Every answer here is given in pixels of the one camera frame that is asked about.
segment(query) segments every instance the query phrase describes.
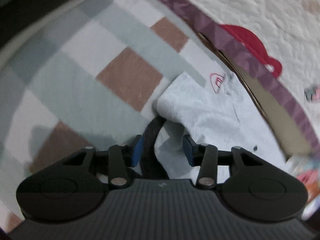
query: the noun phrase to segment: screw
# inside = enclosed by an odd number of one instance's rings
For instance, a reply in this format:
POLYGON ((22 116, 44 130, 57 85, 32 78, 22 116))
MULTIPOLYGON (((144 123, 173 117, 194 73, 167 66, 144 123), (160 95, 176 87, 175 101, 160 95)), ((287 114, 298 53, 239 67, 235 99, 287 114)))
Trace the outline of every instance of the screw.
POLYGON ((199 183, 203 186, 212 186, 214 184, 214 179, 209 177, 203 177, 199 179, 199 183))
POLYGON ((120 177, 117 177, 117 178, 113 178, 111 180, 111 184, 115 185, 115 186, 123 186, 127 183, 127 180, 125 178, 120 178, 120 177))

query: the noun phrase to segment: white quilted blanket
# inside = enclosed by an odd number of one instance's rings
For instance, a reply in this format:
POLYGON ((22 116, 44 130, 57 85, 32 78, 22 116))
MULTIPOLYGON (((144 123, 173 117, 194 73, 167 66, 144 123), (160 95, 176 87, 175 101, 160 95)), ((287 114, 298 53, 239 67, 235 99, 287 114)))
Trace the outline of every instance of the white quilted blanket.
MULTIPOLYGON (((268 56, 282 65, 275 76, 300 103, 320 138, 320 103, 308 102, 304 95, 306 88, 320 84, 320 0, 189 1, 215 22, 244 27, 260 39, 268 56)), ((276 64, 266 67, 272 72, 276 64)))

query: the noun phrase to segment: checkered fabric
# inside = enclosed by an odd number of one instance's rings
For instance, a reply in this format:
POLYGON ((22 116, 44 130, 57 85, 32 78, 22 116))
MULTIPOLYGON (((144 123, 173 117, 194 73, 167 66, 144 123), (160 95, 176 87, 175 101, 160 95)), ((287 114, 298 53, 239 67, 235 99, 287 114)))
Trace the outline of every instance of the checkered fabric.
POLYGON ((183 71, 214 93, 210 74, 225 75, 215 62, 226 69, 156 0, 86 0, 45 26, 0 76, 2 213, 22 217, 15 190, 30 173, 142 134, 183 71))

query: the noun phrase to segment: ribbed gray surface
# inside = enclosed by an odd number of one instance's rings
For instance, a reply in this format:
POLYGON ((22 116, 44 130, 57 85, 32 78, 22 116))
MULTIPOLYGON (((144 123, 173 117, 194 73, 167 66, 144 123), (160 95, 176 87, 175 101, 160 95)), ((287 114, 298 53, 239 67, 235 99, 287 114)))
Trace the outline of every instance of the ribbed gray surface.
POLYGON ((314 236, 296 219, 264 225, 239 218, 215 193, 197 190, 189 180, 138 179, 128 189, 112 191, 85 218, 61 225, 26 220, 10 234, 14 240, 308 240, 314 236))

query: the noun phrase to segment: purple trim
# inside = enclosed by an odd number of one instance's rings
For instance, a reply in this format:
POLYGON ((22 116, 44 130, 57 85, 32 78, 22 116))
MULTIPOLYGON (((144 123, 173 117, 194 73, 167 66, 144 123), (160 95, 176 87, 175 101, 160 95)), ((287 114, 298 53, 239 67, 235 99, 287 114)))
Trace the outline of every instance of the purple trim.
POLYGON ((176 15, 187 20, 195 31, 203 33, 217 49, 226 53, 251 77, 258 79, 263 88, 269 91, 278 103, 287 110, 307 141, 310 142, 316 157, 320 158, 320 143, 300 104, 245 46, 187 0, 159 1, 169 7, 176 15))

